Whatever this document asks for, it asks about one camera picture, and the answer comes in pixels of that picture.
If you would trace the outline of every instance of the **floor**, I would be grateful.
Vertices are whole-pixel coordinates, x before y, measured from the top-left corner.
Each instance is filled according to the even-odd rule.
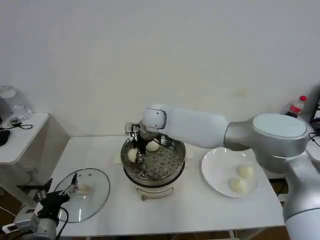
[[[274,191],[278,193],[282,186],[282,182],[271,183]],[[288,188],[285,185],[281,191],[287,193]],[[17,214],[21,203],[17,201],[10,194],[6,193],[4,196],[0,196],[0,206],[9,210],[13,214]],[[0,226],[12,223],[14,216],[0,209]],[[243,237],[248,234],[248,231],[237,231],[238,237]],[[142,236],[128,236],[128,237],[93,237],[92,240],[209,240],[209,239],[224,239],[229,238],[227,231],[220,232],[202,232],[202,233],[181,233],[181,234],[166,234],[166,235],[142,235]],[[85,238],[74,238],[73,240],[85,240]],[[285,227],[274,227],[266,229],[261,232],[252,240],[289,240],[288,232]]]

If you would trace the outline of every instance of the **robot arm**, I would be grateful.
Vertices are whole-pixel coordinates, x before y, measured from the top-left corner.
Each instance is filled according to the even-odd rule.
[[[284,173],[288,181],[289,197],[283,217],[291,239],[319,238],[320,175],[305,152],[308,135],[304,122],[272,113],[228,122],[217,114],[154,104],[145,108],[141,125],[141,136],[148,136],[147,142],[160,133],[204,149],[252,148],[262,167]]]
[[[229,122],[221,115],[170,105],[151,105],[143,112],[145,129],[203,149],[224,146]]]

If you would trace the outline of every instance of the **glass pot lid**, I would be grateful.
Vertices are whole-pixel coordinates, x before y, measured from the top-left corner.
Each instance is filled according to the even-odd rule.
[[[54,191],[66,189],[75,173],[77,173],[79,190],[70,201],[62,204],[62,207],[69,212],[68,223],[82,222],[95,215],[105,205],[110,192],[107,175],[95,168],[85,168],[70,173]],[[65,222],[67,215],[60,210],[58,218]]]

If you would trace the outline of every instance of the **tabletop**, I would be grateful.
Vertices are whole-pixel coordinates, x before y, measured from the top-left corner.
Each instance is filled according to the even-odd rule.
[[[282,206],[261,168],[260,186],[253,195],[227,197],[210,188],[201,176],[200,161],[208,150],[189,145],[186,152],[191,164],[178,179],[182,183],[180,188],[164,198],[142,201],[121,164],[116,164],[126,139],[126,136],[94,136],[69,140],[52,174],[50,191],[73,171],[97,168],[108,176],[110,194],[94,216],[68,223],[63,236],[168,234],[284,225]]]
[[[49,115],[46,112],[34,112],[28,120],[22,122],[22,124],[32,124],[31,129],[19,127],[10,129],[8,141],[0,146],[0,165],[18,162],[48,118]]]

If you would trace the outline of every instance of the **black cable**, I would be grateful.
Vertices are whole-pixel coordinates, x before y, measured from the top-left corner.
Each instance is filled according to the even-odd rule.
[[[0,239],[1,239],[1,240],[2,240],[2,239],[7,240],[7,239],[8,239],[8,235],[13,234],[13,233],[15,233],[15,231],[6,233],[6,234],[2,235]]]
[[[280,191],[276,194],[277,197],[278,197],[278,196],[282,193],[282,191],[284,190],[286,183],[287,183],[287,181],[286,181],[285,179],[283,179],[282,187],[281,187]]]
[[[66,220],[65,220],[62,228],[60,229],[59,233],[56,235],[56,237],[55,237],[56,240],[58,240],[58,239],[61,237],[62,231],[65,229],[65,227],[66,227],[66,225],[67,225],[67,223],[68,223],[68,221],[69,221],[69,212],[68,212],[68,210],[65,209],[65,208],[62,207],[62,206],[60,207],[60,209],[62,209],[62,210],[65,212],[65,214],[66,214]]]
[[[315,129],[313,130],[313,132],[309,132],[308,133],[308,136],[309,136],[309,139],[308,141],[312,141],[314,142],[319,148],[320,148],[320,144],[317,143],[317,141],[315,140],[315,137],[318,137],[319,136],[319,130],[318,129]]]
[[[0,131],[2,130],[9,130],[9,129],[15,129],[15,128],[21,128],[24,130],[32,129],[34,126],[32,124],[22,124],[22,125],[17,125],[17,126],[11,126],[11,127],[6,127],[4,128],[3,126],[0,126]]]

